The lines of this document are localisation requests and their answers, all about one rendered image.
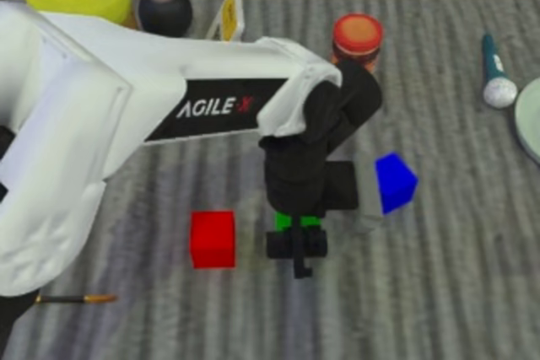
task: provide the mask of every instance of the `pencil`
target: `pencil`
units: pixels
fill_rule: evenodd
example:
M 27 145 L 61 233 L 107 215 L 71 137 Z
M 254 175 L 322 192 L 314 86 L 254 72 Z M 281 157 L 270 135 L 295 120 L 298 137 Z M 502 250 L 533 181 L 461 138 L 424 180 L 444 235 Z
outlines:
M 116 295 L 39 296 L 36 304 L 105 304 L 116 301 Z

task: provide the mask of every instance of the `white robotic arm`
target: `white robotic arm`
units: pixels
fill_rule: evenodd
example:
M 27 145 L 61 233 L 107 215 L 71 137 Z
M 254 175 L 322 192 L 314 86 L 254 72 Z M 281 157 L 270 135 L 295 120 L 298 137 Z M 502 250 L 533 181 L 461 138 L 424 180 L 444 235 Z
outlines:
M 0 2 L 0 296 L 34 291 L 83 248 L 113 175 L 146 142 L 305 129 L 339 69 L 289 40 L 173 40 Z

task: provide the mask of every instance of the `white plate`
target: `white plate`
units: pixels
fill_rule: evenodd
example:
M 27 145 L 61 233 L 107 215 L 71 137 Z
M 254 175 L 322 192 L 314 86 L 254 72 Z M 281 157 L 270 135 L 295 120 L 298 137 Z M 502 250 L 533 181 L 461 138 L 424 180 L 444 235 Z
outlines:
M 516 101 L 516 130 L 523 147 L 540 164 L 540 78 L 520 92 Z

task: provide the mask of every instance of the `black ball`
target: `black ball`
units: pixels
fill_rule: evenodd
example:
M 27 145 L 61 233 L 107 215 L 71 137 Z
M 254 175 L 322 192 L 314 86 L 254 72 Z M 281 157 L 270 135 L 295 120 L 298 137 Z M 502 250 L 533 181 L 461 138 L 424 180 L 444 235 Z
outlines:
M 138 22 L 142 31 L 181 38 L 193 21 L 190 0 L 140 0 Z

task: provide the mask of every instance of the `teal handle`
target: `teal handle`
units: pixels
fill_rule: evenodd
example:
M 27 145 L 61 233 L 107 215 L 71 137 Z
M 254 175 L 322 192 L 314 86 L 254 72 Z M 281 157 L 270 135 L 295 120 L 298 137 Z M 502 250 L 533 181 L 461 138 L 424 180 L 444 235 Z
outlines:
M 482 53 L 486 82 L 495 78 L 507 78 L 491 34 L 486 34 L 482 38 Z

